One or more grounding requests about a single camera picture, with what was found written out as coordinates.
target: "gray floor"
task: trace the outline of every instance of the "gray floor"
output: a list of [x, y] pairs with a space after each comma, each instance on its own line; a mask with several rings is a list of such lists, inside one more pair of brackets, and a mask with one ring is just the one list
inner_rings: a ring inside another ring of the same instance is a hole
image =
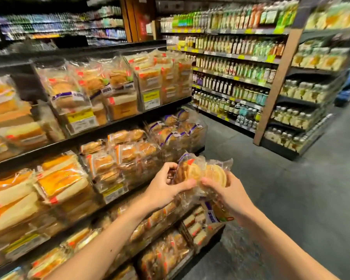
[[[297, 162], [203, 118], [209, 126], [204, 155], [232, 157], [232, 172], [255, 205], [328, 270], [350, 280], [350, 105]], [[267, 274], [270, 265], [260, 263], [259, 253], [246, 244], [247, 232], [238, 230], [230, 224], [222, 243], [183, 279], [276, 279]]]

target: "tile floor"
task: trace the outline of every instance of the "tile floor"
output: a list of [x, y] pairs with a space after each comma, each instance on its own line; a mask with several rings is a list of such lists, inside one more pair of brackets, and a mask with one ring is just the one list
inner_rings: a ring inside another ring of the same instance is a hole
[[[255, 205], [323, 266], [341, 280], [350, 280], [350, 105], [296, 162], [203, 118], [209, 126], [206, 158], [232, 157], [232, 172]], [[272, 267], [269, 258], [263, 265], [246, 235], [229, 224], [222, 242], [183, 279], [277, 279], [266, 269]]]

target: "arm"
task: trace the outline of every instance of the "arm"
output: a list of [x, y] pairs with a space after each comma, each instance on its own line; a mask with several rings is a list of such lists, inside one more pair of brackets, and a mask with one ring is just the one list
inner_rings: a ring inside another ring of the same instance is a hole
[[230, 186], [226, 188], [207, 178], [202, 178], [202, 183], [219, 194], [238, 223], [273, 257], [283, 276], [296, 280], [338, 280], [253, 205], [238, 178], [229, 172], [228, 179]]
[[196, 185], [194, 180], [168, 185], [168, 172], [176, 168], [176, 163], [165, 163], [146, 191], [120, 217], [71, 259], [53, 271], [47, 280], [102, 279], [145, 216], [169, 204], [179, 192]]

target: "left arm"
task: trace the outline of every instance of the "left arm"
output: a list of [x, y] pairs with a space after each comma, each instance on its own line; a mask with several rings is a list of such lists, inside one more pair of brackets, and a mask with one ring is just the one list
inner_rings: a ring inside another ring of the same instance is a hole
[[168, 172], [176, 168], [176, 163], [165, 163], [144, 194], [106, 230], [53, 271], [47, 280], [102, 279], [132, 232], [145, 216], [169, 204], [179, 192], [196, 185], [194, 180], [187, 180], [172, 186], [168, 185]]

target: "left hand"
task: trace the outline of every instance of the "left hand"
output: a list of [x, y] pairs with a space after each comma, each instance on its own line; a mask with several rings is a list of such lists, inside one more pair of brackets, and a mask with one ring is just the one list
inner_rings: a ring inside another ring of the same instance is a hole
[[176, 163], [166, 162], [145, 190], [143, 198], [149, 207], [149, 211], [165, 207], [173, 201], [178, 193], [190, 190], [196, 185], [196, 180], [194, 179], [186, 180], [177, 185], [169, 185], [169, 171], [174, 171], [177, 167]]

